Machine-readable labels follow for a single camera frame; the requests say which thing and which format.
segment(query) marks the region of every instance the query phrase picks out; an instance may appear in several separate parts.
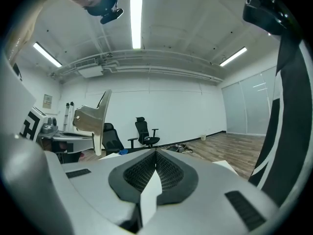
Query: black mesh panel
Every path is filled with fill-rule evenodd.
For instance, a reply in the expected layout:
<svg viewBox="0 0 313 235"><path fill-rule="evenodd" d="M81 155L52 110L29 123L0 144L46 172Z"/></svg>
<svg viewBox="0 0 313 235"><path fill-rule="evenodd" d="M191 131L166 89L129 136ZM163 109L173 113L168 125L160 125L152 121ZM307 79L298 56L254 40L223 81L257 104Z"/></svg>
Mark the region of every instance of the black mesh panel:
<svg viewBox="0 0 313 235"><path fill-rule="evenodd" d="M103 133L102 144L106 149L124 149L115 130L105 131Z"/></svg>
<svg viewBox="0 0 313 235"><path fill-rule="evenodd" d="M114 129L114 127L111 123L104 123L104 131L110 131L113 129Z"/></svg>
<svg viewBox="0 0 313 235"><path fill-rule="evenodd" d="M124 172L124 179L128 184L143 192L156 170L156 155L150 154Z"/></svg>
<svg viewBox="0 0 313 235"><path fill-rule="evenodd" d="M156 153L156 171L162 183L162 191L170 190L184 177L184 172L174 162Z"/></svg>
<svg viewBox="0 0 313 235"><path fill-rule="evenodd" d="M139 133L138 141L143 144L145 137L149 136L148 125L146 121L136 122L135 123L137 131Z"/></svg>

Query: office chair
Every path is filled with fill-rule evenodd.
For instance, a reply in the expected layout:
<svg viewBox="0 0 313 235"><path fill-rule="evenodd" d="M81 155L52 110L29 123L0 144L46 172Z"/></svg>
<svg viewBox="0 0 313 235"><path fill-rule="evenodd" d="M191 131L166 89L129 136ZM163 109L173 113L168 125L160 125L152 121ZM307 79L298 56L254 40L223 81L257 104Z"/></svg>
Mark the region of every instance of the office chair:
<svg viewBox="0 0 313 235"><path fill-rule="evenodd" d="M147 122L145 121L145 118L137 117L137 122L135 123L135 125L139 133L139 140L138 140L139 143L152 147L153 144L156 144L157 142L160 141L160 138L155 137L156 130L158 129L152 129L153 137L149 136L148 125L147 125Z"/></svg>
<svg viewBox="0 0 313 235"><path fill-rule="evenodd" d="M129 149L129 153L134 151L134 140L137 139L138 138L128 139L128 141L131 142L131 150ZM124 146L117 135L117 131L111 123L104 124L102 144L106 149L107 155L124 150Z"/></svg>

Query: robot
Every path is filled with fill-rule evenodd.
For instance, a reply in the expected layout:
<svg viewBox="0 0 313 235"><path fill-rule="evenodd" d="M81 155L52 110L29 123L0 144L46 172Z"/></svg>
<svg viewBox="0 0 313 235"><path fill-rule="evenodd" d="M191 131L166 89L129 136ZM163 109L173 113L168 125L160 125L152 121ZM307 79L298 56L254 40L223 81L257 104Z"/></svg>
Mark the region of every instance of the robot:
<svg viewBox="0 0 313 235"><path fill-rule="evenodd" d="M246 0L243 18L281 38L268 133L249 182L216 164L155 148L60 164L54 153L12 135L20 131L17 122L34 100L8 62L1 61L0 77L6 81L0 91L11 96L1 93L1 113L16 113L15 121L4 118L0 129L1 180L37 230L76 235L271 234L286 220L313 166L312 55L282 3ZM14 107L12 97L24 107ZM105 93L97 108L83 106L75 112L73 125L93 132L96 152L108 99ZM156 213L143 224L140 199L155 172L162 193L156 198Z"/></svg>

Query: white ceiling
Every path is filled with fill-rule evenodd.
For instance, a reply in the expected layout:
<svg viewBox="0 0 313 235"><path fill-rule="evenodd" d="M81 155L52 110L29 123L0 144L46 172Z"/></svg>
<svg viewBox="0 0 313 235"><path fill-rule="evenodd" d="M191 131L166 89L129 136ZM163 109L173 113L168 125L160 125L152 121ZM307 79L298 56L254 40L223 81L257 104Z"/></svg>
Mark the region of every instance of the white ceiling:
<svg viewBox="0 0 313 235"><path fill-rule="evenodd" d="M130 0L118 0L124 14L106 25L70 0L48 0L40 13L30 42L17 63L57 70L34 48L38 41L62 63L111 52L120 67L171 67L223 79L229 69L218 64L224 55L248 49L266 32L242 19L245 0L143 0L142 50L132 49ZM63 80L79 76L73 72Z"/></svg>

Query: fluorescent ceiling light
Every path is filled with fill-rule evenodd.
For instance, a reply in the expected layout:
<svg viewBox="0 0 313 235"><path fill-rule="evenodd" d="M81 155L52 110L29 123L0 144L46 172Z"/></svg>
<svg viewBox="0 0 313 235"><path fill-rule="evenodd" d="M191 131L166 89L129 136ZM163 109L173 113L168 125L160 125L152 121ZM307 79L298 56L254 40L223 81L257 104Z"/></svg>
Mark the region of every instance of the fluorescent ceiling light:
<svg viewBox="0 0 313 235"><path fill-rule="evenodd" d="M133 48L141 48L141 12L142 0L131 0L131 27Z"/></svg>
<svg viewBox="0 0 313 235"><path fill-rule="evenodd" d="M263 83L263 84L266 84L266 83ZM256 85L256 86L253 86L253 87L257 87L257 86L260 86L260 85L263 85L263 84L258 84L258 85Z"/></svg>
<svg viewBox="0 0 313 235"><path fill-rule="evenodd" d="M239 51L237 51L235 54L233 54L232 56L230 56L228 59L226 59L224 62L220 63L220 66L225 66L226 64L228 64L230 61L234 60L236 57L240 56L241 54L245 53L247 51L246 47L243 47L242 49L240 49Z"/></svg>
<svg viewBox="0 0 313 235"><path fill-rule="evenodd" d="M51 63L53 63L56 67L61 67L62 64L60 64L54 57L52 57L44 48L40 46L38 42L36 42L34 45L34 48L40 52L42 56L44 56L46 59L48 59Z"/></svg>

